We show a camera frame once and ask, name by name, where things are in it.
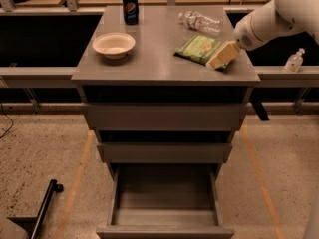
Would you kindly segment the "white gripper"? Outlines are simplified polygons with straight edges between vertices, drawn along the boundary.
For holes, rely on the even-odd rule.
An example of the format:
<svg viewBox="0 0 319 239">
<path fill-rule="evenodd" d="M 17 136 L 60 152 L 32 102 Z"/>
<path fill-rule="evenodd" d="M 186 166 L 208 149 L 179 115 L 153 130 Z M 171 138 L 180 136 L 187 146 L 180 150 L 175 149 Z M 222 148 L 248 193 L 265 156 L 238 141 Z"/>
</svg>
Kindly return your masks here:
<svg viewBox="0 0 319 239">
<path fill-rule="evenodd" d="M 240 55 L 240 47 L 245 51 L 252 51 L 264 45 L 253 31 L 252 20 L 253 14 L 249 13 L 236 23 L 233 31 L 236 42 L 224 42 L 205 64 L 209 69 L 225 68 Z"/>
</svg>

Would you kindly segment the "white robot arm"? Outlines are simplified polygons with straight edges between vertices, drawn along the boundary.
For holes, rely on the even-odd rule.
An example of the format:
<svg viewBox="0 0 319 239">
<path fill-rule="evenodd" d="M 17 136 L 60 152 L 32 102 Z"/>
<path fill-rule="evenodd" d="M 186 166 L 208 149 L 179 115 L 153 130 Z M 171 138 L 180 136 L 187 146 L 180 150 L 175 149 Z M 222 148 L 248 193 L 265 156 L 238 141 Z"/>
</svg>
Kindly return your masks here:
<svg viewBox="0 0 319 239">
<path fill-rule="evenodd" d="M 301 32 L 319 43 L 319 0 L 271 0 L 237 23 L 234 39 L 242 49 L 253 51 Z"/>
</svg>

